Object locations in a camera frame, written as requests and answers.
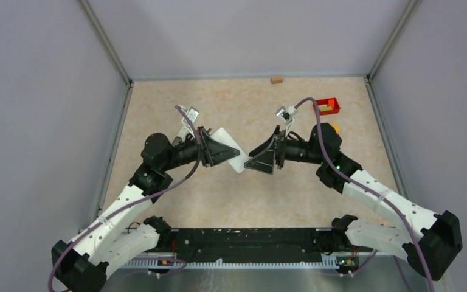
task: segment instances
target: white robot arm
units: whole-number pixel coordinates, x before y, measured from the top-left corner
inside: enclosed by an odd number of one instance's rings
[[[235,143],[224,130],[220,133],[218,139]],[[198,127],[196,134],[198,137],[189,133],[174,145],[162,133],[146,139],[143,163],[112,205],[83,231],[85,237],[80,234],[68,243],[60,240],[53,246],[54,276],[58,280],[73,292],[100,291],[115,270],[159,243],[159,231],[147,223],[130,234],[123,231],[155,203],[158,197],[152,194],[163,192],[172,183],[167,170],[193,161],[213,167],[240,155],[239,149],[214,140],[203,127]]]
[[[288,111],[288,114],[286,112],[284,107],[280,108],[277,116],[284,122],[288,119],[292,123],[296,110]],[[322,133],[323,150],[332,165],[327,163],[323,155],[318,133]],[[360,164],[340,151],[341,142],[336,130],[328,123],[313,126],[309,141],[302,139],[296,133],[290,135],[286,130],[280,131],[280,127],[277,126],[266,142],[249,153],[251,159],[244,164],[244,167],[273,174],[275,164],[280,169],[285,161],[319,164],[316,175],[322,183],[362,202],[393,225],[393,227],[381,226],[346,215],[341,219],[334,219],[332,224],[333,230],[340,237],[349,245],[366,246],[397,256],[407,261],[416,272],[426,276],[412,235],[418,239],[418,245],[432,279],[439,280],[462,249],[458,218],[448,211],[440,215],[420,207],[381,184],[369,172],[363,170]],[[379,196],[357,186],[357,183],[368,187]],[[412,234],[404,222],[411,227]]]

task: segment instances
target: wooden block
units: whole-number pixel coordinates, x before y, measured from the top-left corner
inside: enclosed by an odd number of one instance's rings
[[[283,76],[273,76],[271,77],[271,84],[278,84],[283,82]]]

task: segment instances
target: red container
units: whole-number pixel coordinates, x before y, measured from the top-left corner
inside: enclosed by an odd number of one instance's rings
[[[319,107],[321,106],[330,106],[332,107],[332,110],[329,110],[329,111],[320,111],[319,113],[322,115],[322,116],[325,116],[327,114],[337,114],[339,112],[339,110],[341,109],[339,107],[339,104],[337,102],[337,98],[335,97],[331,97],[329,99],[317,99],[316,100],[316,103]]]

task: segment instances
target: beige floor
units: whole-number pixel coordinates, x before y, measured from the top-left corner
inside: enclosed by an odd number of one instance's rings
[[[276,110],[304,97],[337,97],[341,111],[322,121],[341,128],[341,150],[375,178],[396,190],[364,81],[351,78],[186,80],[135,82],[105,201],[108,207],[142,162],[147,136],[161,132],[172,141],[181,127],[177,104],[194,106],[196,125],[224,127],[247,153],[279,124]],[[308,139],[315,123],[312,105],[303,105],[293,130]],[[180,180],[191,165],[169,173]],[[316,165],[286,162],[273,176],[251,170],[237,174],[228,163],[200,167],[180,188],[164,194],[143,215],[163,216],[173,227],[321,227],[353,214],[385,221],[357,201],[323,186]]]

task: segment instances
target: white wall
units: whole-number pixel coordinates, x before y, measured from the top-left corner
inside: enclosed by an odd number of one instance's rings
[[[364,75],[408,0],[91,0],[139,78]]]
[[[125,89],[76,1],[0,1],[0,291],[88,224]]]
[[[461,221],[449,271],[467,291],[467,1],[423,1],[375,86],[411,197]]]

